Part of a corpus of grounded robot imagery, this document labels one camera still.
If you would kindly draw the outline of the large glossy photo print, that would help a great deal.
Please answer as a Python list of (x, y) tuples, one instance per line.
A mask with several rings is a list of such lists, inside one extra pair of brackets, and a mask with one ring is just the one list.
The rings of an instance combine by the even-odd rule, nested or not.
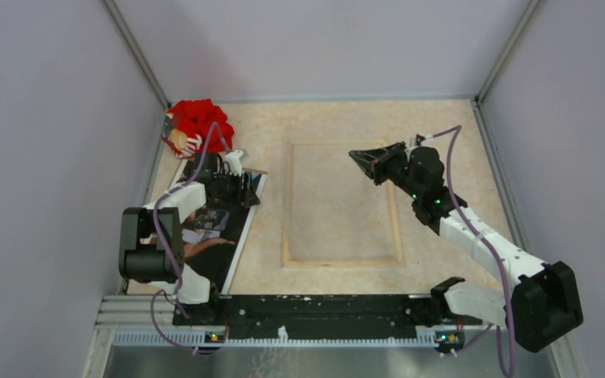
[[(261, 175), (257, 186), (261, 200), (267, 173), (258, 170), (245, 172)], [(196, 180), (206, 186), (206, 177), (211, 173), (226, 173), (221, 157), (204, 162)], [(222, 294), (227, 294), (232, 284), (256, 207), (225, 208), (205, 204), (182, 221), (185, 264), (216, 284)]]

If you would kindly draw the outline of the wooden picture frame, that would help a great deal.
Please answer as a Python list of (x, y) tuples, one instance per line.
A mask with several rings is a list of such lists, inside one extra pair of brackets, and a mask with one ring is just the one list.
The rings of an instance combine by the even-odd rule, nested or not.
[(365, 176), (351, 150), (383, 139), (297, 140), (285, 165), (282, 264), (296, 268), (400, 265), (394, 187)]

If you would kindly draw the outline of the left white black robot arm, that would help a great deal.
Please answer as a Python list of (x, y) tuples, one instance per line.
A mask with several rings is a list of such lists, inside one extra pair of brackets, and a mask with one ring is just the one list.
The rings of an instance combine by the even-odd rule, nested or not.
[(240, 155), (183, 162), (162, 200), (122, 213), (119, 272), (160, 290), (175, 325), (228, 323), (228, 289), (267, 181), (239, 171)]

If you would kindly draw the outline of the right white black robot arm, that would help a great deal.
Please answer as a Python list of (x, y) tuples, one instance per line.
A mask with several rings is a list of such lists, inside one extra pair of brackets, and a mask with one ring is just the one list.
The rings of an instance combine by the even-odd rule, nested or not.
[(571, 267), (529, 254), (488, 225), (456, 193), (437, 149), (395, 143), (348, 155), (375, 185), (390, 182), (409, 195), (424, 226), (458, 246), (501, 283), (500, 289), (490, 289), (452, 277), (436, 285), (430, 303), (436, 322), (477, 318), (506, 328), (516, 344), (532, 353), (582, 325)]

